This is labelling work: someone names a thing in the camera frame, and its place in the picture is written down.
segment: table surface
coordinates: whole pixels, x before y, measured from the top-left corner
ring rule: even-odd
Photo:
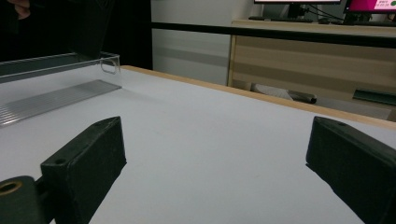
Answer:
[[[56,150],[120,116],[128,163],[92,223],[362,223],[305,166],[312,120],[396,148],[394,123],[125,68],[121,90],[0,129],[0,179],[39,178]]]

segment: black wire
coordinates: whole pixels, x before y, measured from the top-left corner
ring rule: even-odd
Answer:
[[[313,12],[313,11],[309,11],[309,12],[312,13],[312,14],[321,16],[321,17],[330,18],[330,19],[337,19],[337,18],[335,18],[335,17],[331,17],[331,16],[327,16],[327,15],[323,15],[323,14],[318,14],[318,13]]]
[[[319,15],[319,16],[322,16],[322,17],[327,17],[327,18],[332,18],[332,19],[336,19],[336,20],[340,20],[340,21],[343,21],[343,20],[344,20],[344,19],[341,19],[341,18],[339,18],[339,17],[336,17],[336,16],[334,16],[334,15],[332,15],[332,14],[329,14],[329,13],[327,13],[327,12],[325,12],[325,11],[322,11],[322,10],[318,9],[317,7],[313,7],[312,5],[309,5],[309,6],[312,7],[312,8],[314,8],[314,9],[316,9],[317,11],[319,11],[319,12],[321,12],[321,13],[324,13],[324,14],[328,15],[328,16],[320,15],[320,14],[318,14],[318,13],[314,13],[314,12],[312,12],[312,11],[309,11],[309,12],[312,12],[312,13],[314,13],[314,14],[316,14],[316,15]]]

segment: wooden desk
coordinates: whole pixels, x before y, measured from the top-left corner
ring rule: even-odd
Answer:
[[[121,90],[0,129],[0,179],[40,177],[49,155],[120,116],[128,163],[92,223],[361,224],[305,166],[312,119],[338,119],[396,147],[393,122],[129,66],[121,73]]]
[[[309,34],[394,39],[396,28],[275,21],[233,21],[235,27],[305,33],[305,41],[233,36],[228,85],[251,83],[394,109],[352,99],[356,89],[396,94],[396,49],[319,43]]]

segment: wooden table edge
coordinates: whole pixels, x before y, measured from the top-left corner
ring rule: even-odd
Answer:
[[[318,106],[318,105],[310,105],[310,104],[305,104],[305,103],[301,103],[301,102],[295,102],[295,101],[291,101],[291,100],[278,98],[275,96],[260,94],[260,93],[253,92],[253,91],[243,91],[243,90],[239,90],[239,89],[232,88],[232,87],[222,86],[219,84],[213,84],[213,83],[204,82],[204,81],[191,79],[191,78],[187,78],[187,77],[178,77],[175,75],[165,74],[162,72],[157,72],[157,71],[152,71],[152,70],[148,70],[148,69],[144,69],[144,68],[134,67],[131,65],[123,65],[121,68],[130,70],[130,71],[143,73],[146,75],[162,77],[162,78],[167,78],[167,79],[171,79],[174,81],[179,81],[179,82],[189,83],[189,84],[196,85],[196,86],[206,87],[206,88],[217,90],[217,91],[226,91],[226,92],[229,92],[232,94],[246,96],[249,98],[265,101],[265,102],[276,104],[276,105],[283,105],[283,106],[300,109],[300,110],[304,110],[304,111],[309,111],[309,112],[313,112],[313,113],[318,113],[321,115],[331,116],[331,117],[335,117],[335,118],[339,118],[339,119],[347,119],[347,120],[370,124],[370,125],[374,125],[374,126],[378,126],[378,127],[382,127],[382,128],[396,130],[396,122],[392,122],[392,121],[388,121],[388,120],[384,120],[384,119],[375,119],[375,118],[371,118],[371,117],[367,117],[367,116],[363,116],[363,115],[353,114],[353,113],[336,110],[336,109],[331,109],[331,108],[326,108],[326,107],[322,107],[322,106]]]

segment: screw hole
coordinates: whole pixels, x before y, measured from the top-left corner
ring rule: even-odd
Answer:
[[[14,192],[22,186],[21,181],[11,181],[0,186],[0,196]]]
[[[61,164],[65,163],[65,162],[66,162],[65,159],[58,159],[58,160],[55,161],[55,164],[61,165]]]

